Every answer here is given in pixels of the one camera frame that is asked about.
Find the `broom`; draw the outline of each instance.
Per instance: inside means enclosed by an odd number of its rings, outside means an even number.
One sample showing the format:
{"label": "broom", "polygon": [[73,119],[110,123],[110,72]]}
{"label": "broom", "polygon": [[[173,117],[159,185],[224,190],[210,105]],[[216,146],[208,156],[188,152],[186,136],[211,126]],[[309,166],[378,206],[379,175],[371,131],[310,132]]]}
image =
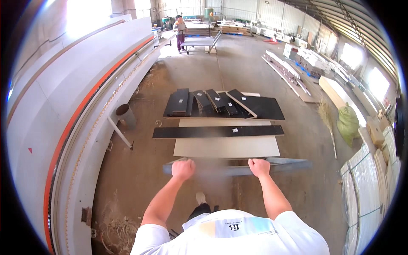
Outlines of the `broom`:
{"label": "broom", "polygon": [[320,100],[320,104],[319,104],[319,107],[317,108],[317,112],[322,118],[323,123],[326,125],[326,127],[330,131],[330,135],[332,137],[332,142],[333,142],[334,157],[335,159],[337,159],[336,145],[334,144],[334,137],[333,137],[333,115],[330,110],[330,105],[325,98],[322,98]]}

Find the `ceiling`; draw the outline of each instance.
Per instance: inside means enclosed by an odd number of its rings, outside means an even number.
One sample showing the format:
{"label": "ceiling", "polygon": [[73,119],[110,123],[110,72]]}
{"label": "ceiling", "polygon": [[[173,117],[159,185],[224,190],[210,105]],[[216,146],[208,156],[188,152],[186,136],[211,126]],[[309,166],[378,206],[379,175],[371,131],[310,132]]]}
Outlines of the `ceiling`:
{"label": "ceiling", "polygon": [[372,14],[359,0],[279,0],[294,6],[341,34],[362,45],[397,81],[397,70],[388,44],[377,28]]}

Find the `woman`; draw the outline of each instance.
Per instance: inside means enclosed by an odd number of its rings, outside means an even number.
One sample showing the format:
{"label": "woman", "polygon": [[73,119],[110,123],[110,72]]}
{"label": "woman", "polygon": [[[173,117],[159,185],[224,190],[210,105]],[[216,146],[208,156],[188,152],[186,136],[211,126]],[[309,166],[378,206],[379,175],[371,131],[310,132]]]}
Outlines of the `woman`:
{"label": "woman", "polygon": [[184,23],[183,17],[181,15],[176,16],[176,22],[174,23],[173,30],[176,31],[177,37],[177,50],[181,54],[180,50],[186,51],[184,47],[181,47],[181,44],[184,43],[184,37],[186,36],[187,27]]}

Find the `green bag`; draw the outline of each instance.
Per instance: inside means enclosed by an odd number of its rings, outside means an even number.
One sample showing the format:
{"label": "green bag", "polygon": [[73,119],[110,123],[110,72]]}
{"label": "green bag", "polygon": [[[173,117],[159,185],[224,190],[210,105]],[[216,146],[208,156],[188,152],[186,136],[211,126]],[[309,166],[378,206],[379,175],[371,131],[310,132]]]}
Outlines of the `green bag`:
{"label": "green bag", "polygon": [[356,112],[350,107],[348,103],[346,106],[339,109],[339,120],[337,121],[337,128],[346,143],[352,147],[353,139],[360,137],[358,133],[358,118]]}

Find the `hand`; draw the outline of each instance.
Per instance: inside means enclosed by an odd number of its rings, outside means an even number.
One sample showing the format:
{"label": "hand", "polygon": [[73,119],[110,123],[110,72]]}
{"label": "hand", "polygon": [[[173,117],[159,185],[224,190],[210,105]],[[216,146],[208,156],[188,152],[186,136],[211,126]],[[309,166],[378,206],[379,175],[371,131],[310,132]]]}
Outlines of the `hand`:
{"label": "hand", "polygon": [[174,178],[184,182],[189,179],[195,172],[195,163],[192,160],[180,160],[171,166],[171,174]]}
{"label": "hand", "polygon": [[248,165],[251,172],[258,178],[269,175],[271,164],[266,160],[248,159]]}

